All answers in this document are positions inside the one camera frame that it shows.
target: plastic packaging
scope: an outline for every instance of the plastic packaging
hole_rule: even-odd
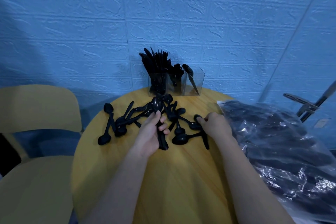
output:
[[[292,217],[336,223],[336,159],[292,112],[218,102],[233,136]]]

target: hand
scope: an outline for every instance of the hand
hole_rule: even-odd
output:
[[[166,117],[161,116],[161,112],[152,113],[146,121],[141,125],[139,133],[135,139],[134,148],[142,156],[148,158],[159,148],[158,133],[156,125],[159,121],[163,123],[159,130],[165,135],[169,134],[168,125],[164,123]]]
[[[218,138],[232,138],[231,127],[222,114],[210,112],[204,119],[197,117],[197,121],[205,133],[211,136],[215,141],[218,140]]]

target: electrical socket plate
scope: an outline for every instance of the electrical socket plate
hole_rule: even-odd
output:
[[[323,128],[330,119],[320,119],[316,122],[314,128]]]

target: forearm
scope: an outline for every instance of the forearm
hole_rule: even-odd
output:
[[[239,224],[291,224],[292,218],[254,170],[236,140],[215,139],[221,151],[225,174]]]
[[[147,158],[131,148],[105,194],[83,223],[131,224],[146,165]]]

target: blue wall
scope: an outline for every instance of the blue wall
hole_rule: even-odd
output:
[[[336,0],[0,0],[0,86],[69,88],[86,126],[147,85],[138,52],[152,46],[199,64],[205,87],[296,111],[284,92],[314,101],[336,78],[335,11]],[[309,128],[334,118],[335,97]],[[336,148],[334,127],[314,133]]]

